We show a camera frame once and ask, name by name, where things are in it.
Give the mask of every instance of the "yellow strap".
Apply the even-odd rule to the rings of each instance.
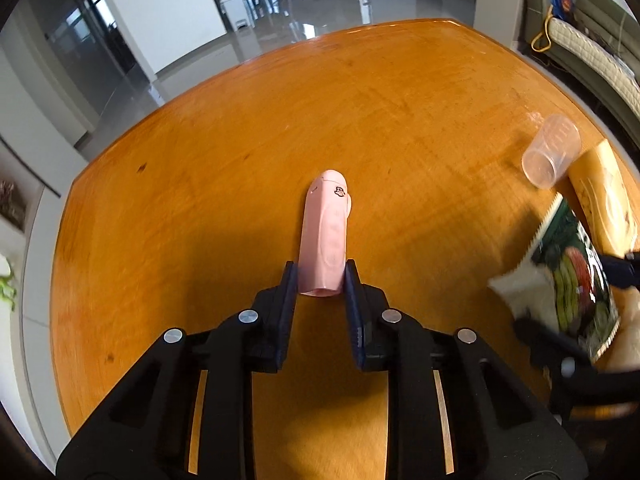
[[[540,54],[542,54],[543,52],[546,52],[551,48],[551,38],[549,37],[549,22],[551,21],[551,18],[553,16],[554,16],[554,6],[550,6],[549,10],[546,12],[545,30],[541,31],[540,34],[538,34],[535,38],[533,38],[533,41],[531,41],[531,48],[533,49],[534,52],[539,52]],[[542,36],[546,36],[548,45],[544,46],[543,48],[536,48],[535,44],[538,42],[540,38],[542,38]]]

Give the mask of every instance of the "green snack bag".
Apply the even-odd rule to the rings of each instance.
[[[595,362],[620,316],[589,236],[560,194],[518,267],[489,280],[514,317],[531,316],[574,339]]]

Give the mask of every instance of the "plastic cup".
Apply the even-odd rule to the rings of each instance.
[[[581,149],[575,124],[562,115],[551,115],[522,155],[522,170],[534,186],[549,189],[578,158]]]

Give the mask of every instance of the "wooden tabletop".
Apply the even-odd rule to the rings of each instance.
[[[486,282],[516,266],[553,200],[520,169],[553,113],[584,150],[602,140],[535,69],[443,20],[297,43],[169,102],[92,162],[66,204],[51,318],[71,432],[165,329],[209,330],[278,283],[327,169],[347,179],[362,281],[425,327],[475,328],[544,397]],[[386,375],[356,370],[342,297],[299,296],[283,371],[254,377],[258,477],[383,479],[386,431]]]

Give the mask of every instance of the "pink device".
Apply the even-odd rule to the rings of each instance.
[[[342,290],[351,197],[347,181],[334,170],[316,178],[306,192],[298,259],[298,291],[334,296]]]

